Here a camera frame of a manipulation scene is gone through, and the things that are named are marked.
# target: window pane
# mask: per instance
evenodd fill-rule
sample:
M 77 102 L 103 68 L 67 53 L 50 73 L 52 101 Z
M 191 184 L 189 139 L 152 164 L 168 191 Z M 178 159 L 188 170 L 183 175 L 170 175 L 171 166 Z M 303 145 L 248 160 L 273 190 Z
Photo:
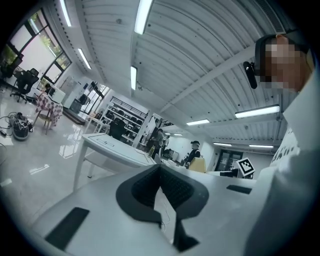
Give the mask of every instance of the window pane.
M 14 53 L 14 51 L 6 44 L 1 53 L 1 65 L 3 66 L 5 64 L 12 64 L 16 57 L 17 55 Z
M 11 44 L 15 46 L 15 48 L 20 51 L 22 47 L 29 41 L 32 36 L 30 35 L 29 31 L 27 30 L 26 26 L 23 25 L 17 33 L 11 39 Z
M 47 22 L 41 10 L 37 11 L 34 15 L 32 15 L 28 19 L 28 22 L 36 34 L 38 34 L 39 31 L 47 25 Z
M 68 57 L 63 53 L 59 58 L 56 59 L 56 62 L 58 62 L 58 64 L 64 69 L 66 70 L 66 68 L 70 65 L 70 60 L 68 59 Z
M 57 40 L 55 39 L 49 27 L 46 27 L 39 34 L 39 36 L 43 44 L 45 45 L 45 47 L 49 49 L 49 51 L 54 57 L 57 57 L 62 52 L 60 45 L 58 44 Z
M 40 91 L 45 91 L 46 90 L 46 84 L 49 84 L 52 86 L 52 83 L 50 83 L 47 79 L 42 78 L 37 89 Z
M 37 35 L 23 50 L 22 63 L 19 65 L 24 70 L 36 69 L 40 78 L 55 60 L 55 56 L 44 43 L 42 35 Z
M 62 71 L 57 67 L 56 64 L 53 64 L 49 70 L 45 73 L 45 75 L 52 80 L 52 82 L 55 82 L 58 78 L 58 76 L 62 73 Z

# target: floor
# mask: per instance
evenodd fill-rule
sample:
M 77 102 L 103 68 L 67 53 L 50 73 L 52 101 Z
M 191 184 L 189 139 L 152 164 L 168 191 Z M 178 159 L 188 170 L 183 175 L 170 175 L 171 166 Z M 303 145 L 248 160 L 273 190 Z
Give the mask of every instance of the floor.
M 35 119 L 36 107 L 31 103 L 17 102 L 10 97 L 10 89 L 0 92 L 0 117 L 10 112 L 21 112 L 31 122 Z M 6 127 L 5 118 L 0 119 L 0 126 Z M 45 134 L 44 121 L 38 119 L 34 132 L 25 141 L 13 137 L 0 136 L 0 192 L 11 214 L 24 224 L 32 223 L 47 209 L 72 192 L 75 169 L 80 152 L 81 135 L 85 127 L 74 124 L 62 115 L 57 126 Z M 82 165 L 79 186 L 93 180 L 113 175 L 113 173 L 94 167 L 94 176 L 87 178 L 90 164 Z M 155 210 L 162 215 L 162 230 L 171 241 L 174 234 L 175 211 L 165 195 L 159 191 L 156 196 Z

